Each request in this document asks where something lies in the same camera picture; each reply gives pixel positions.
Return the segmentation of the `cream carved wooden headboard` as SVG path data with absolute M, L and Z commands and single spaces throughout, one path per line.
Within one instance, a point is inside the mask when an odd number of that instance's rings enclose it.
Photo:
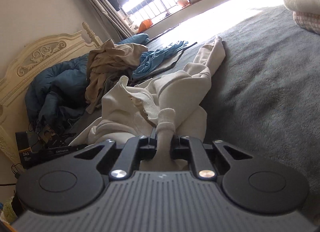
M 26 131 L 29 120 L 24 97 L 32 80 L 44 69 L 77 58 L 102 45 L 87 23 L 74 34 L 50 35 L 27 45 L 10 63 L 1 79 L 1 152 L 13 163 L 20 162 L 15 133 Z

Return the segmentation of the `orange object on windowsill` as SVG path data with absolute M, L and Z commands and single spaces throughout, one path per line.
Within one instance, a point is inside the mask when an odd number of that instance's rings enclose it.
M 148 30 L 151 28 L 153 25 L 153 22 L 151 19 L 143 20 L 138 28 L 138 34 L 143 33 L 144 31 Z

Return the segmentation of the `tan beige trousers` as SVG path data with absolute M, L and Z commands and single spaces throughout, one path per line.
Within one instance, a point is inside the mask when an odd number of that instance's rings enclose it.
M 140 65 L 140 56 L 148 48 L 142 44 L 114 44 L 109 39 L 88 54 L 85 99 L 86 111 L 92 114 L 101 105 L 101 98 L 123 75 L 130 76 Z

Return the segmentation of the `grey window curtain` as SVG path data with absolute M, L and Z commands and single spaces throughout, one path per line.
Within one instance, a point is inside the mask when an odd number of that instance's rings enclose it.
M 108 0 L 86 1 L 90 4 L 103 29 L 107 32 L 108 39 L 119 42 L 135 35 Z

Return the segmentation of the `folded pink checked cloth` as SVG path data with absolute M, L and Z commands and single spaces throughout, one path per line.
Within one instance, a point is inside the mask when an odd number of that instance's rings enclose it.
M 320 34 L 320 15 L 294 11 L 293 20 L 299 27 L 318 35 Z

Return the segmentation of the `dark blue puffer jacket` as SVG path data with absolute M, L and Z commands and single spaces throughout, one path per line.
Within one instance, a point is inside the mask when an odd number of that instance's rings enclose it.
M 88 54 L 47 68 L 33 79 L 25 105 L 34 131 L 40 133 L 48 126 L 62 134 L 87 112 Z

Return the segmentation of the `black cardboard box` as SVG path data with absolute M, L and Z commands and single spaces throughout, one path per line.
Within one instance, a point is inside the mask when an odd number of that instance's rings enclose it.
M 87 147 L 86 144 L 70 146 L 67 142 L 72 134 L 59 137 L 57 134 L 53 134 L 49 131 L 45 131 L 44 133 L 47 135 L 47 142 L 33 131 L 15 133 L 20 163 L 24 169 L 30 169 L 36 165 Z

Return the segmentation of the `grey fleece bed blanket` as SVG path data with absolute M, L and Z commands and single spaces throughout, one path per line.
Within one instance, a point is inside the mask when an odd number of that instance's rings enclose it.
M 201 106 L 205 141 L 224 140 L 301 172 L 310 195 L 303 214 L 319 224 L 319 35 L 299 28 L 284 6 L 243 11 L 235 22 L 197 29 L 216 9 L 188 20 L 149 44 L 188 41 L 180 70 L 216 36 L 226 57 Z

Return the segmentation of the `light blue shirt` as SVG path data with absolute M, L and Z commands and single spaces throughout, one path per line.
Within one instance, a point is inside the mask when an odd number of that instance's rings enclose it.
M 163 49 L 143 52 L 140 65 L 132 72 L 132 79 L 140 79 L 156 70 L 165 60 L 170 59 L 188 46 L 188 41 L 178 41 Z

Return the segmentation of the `cream white sweatshirt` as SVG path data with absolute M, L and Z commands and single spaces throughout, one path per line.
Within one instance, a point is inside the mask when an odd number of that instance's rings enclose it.
M 207 113 L 200 106 L 212 86 L 212 76 L 226 53 L 222 38 L 200 47 L 192 62 L 173 73 L 128 86 L 122 76 L 102 97 L 101 117 L 93 121 L 72 142 L 71 146 L 96 144 L 106 139 L 124 144 L 135 136 L 157 135 L 157 151 L 153 159 L 143 160 L 143 171 L 176 171 L 186 166 L 185 160 L 170 157 L 174 135 L 204 140 Z

